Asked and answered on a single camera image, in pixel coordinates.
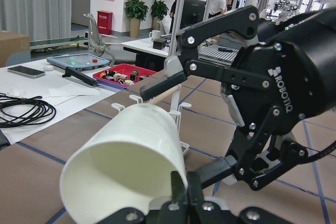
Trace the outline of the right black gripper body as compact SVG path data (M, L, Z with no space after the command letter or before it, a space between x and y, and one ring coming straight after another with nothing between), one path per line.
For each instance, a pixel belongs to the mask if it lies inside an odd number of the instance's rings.
M323 112L322 54L301 23L242 49L223 81L223 98L242 134L285 135Z

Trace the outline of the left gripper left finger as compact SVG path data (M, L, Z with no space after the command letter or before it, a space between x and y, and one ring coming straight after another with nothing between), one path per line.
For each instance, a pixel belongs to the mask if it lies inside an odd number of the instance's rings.
M147 214L134 207L112 215L113 223L186 223L187 192L178 172L171 172L171 196L161 196L149 203Z

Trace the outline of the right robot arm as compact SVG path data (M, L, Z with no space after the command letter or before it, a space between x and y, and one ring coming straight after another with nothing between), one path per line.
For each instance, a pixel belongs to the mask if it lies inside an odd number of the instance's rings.
M228 33L243 46L229 67L198 57L208 37ZM165 75L140 89L144 100L194 75L221 82L222 97L237 127L225 156L198 169L203 187L229 175L260 190L314 155L291 134L301 120L335 107L335 8L297 15L281 25L260 20L247 6L186 27Z

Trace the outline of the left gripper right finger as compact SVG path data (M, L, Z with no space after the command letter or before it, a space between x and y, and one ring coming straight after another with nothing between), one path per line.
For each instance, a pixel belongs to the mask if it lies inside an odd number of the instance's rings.
M188 172L187 181L189 223L273 223L273 215L261 208L249 207L235 216L215 201L206 200L196 172Z

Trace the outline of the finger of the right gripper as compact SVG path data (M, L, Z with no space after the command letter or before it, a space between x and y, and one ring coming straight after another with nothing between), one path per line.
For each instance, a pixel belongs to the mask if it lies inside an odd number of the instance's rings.
M178 31L175 36L177 52L166 59L165 76L141 87L143 100L149 100L194 75L244 87L251 90L257 100L275 102L275 89L268 75L257 70L226 68L198 58L198 46L211 36L227 32L243 42L254 39L259 24L257 14L255 7L247 6Z
M307 149L295 141L292 133L276 134L282 117L281 108L271 107L255 130L236 127L226 155L196 170L201 187L234 175L252 190L260 190L303 163Z

